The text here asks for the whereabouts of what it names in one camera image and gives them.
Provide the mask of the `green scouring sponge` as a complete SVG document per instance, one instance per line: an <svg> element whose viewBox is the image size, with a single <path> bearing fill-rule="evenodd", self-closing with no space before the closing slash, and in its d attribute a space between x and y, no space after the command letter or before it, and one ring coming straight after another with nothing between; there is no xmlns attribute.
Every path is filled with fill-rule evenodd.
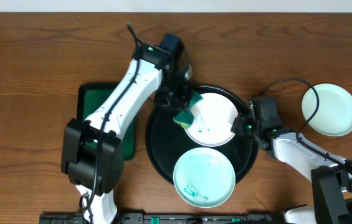
<svg viewBox="0 0 352 224"><path fill-rule="evenodd" d="M180 125L183 129L189 129L194 121L194 115L191 112L192 107L201 100L202 96L193 90L187 109L180 111L176 116L174 116L173 121Z"/></svg>

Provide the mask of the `white pink plate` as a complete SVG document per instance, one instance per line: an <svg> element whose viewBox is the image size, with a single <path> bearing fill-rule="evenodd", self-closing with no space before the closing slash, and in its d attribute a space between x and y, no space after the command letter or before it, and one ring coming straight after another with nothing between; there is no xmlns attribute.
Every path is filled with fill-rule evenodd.
<svg viewBox="0 0 352 224"><path fill-rule="evenodd" d="M186 134L202 146L221 146L235 136L231 126L238 110L221 94L201 93L201 96L202 99L191 108L194 120Z"/></svg>

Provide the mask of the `mint plate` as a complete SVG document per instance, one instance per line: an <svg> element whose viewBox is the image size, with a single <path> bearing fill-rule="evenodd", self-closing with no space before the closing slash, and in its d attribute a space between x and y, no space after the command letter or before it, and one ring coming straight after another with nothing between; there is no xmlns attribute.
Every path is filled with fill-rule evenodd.
<svg viewBox="0 0 352 224"><path fill-rule="evenodd" d="M315 85L304 94L301 108L308 124L319 133L337 137L352 132L352 95L340 86Z"/></svg>
<svg viewBox="0 0 352 224"><path fill-rule="evenodd" d="M173 185L179 196L198 208L224 203L236 183L234 168L223 153L208 147L185 152L173 170Z"/></svg>

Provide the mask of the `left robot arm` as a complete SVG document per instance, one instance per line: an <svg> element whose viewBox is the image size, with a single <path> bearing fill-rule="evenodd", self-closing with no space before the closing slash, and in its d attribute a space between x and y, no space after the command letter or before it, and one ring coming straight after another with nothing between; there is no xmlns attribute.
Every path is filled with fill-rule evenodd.
<svg viewBox="0 0 352 224"><path fill-rule="evenodd" d="M123 172L122 140L144 102L170 111L189 106L190 66L178 60L184 44L139 43L120 83L86 119L72 118L66 125L61 171L81 194L82 215L88 223L111 223L116 214L113 189Z"/></svg>

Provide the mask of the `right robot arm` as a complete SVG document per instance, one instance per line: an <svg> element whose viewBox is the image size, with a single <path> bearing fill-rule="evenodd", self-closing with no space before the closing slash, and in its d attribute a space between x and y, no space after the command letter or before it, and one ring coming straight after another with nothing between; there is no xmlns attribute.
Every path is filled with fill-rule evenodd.
<svg viewBox="0 0 352 224"><path fill-rule="evenodd" d="M311 182L317 223L352 223L352 159L329 153L302 134L282 128L280 118L253 119L240 113L231 131L255 141Z"/></svg>

